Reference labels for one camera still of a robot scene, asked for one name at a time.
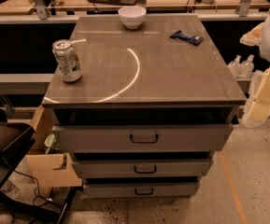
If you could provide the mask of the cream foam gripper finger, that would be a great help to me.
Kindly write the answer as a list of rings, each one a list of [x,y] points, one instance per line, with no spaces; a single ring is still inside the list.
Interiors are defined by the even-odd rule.
[[[242,35],[239,42],[246,46],[260,46],[263,22],[255,26],[251,31]]]
[[[245,103],[242,124],[255,128],[270,117],[270,67],[256,71],[249,86],[249,98]]]

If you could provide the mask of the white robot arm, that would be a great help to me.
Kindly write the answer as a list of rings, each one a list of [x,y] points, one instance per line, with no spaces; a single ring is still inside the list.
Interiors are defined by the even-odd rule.
[[[260,56],[270,62],[270,14],[265,22],[242,35],[240,42],[258,46]],[[256,72],[249,86],[249,98],[244,107],[242,123],[249,128],[258,127],[270,117],[270,67]]]

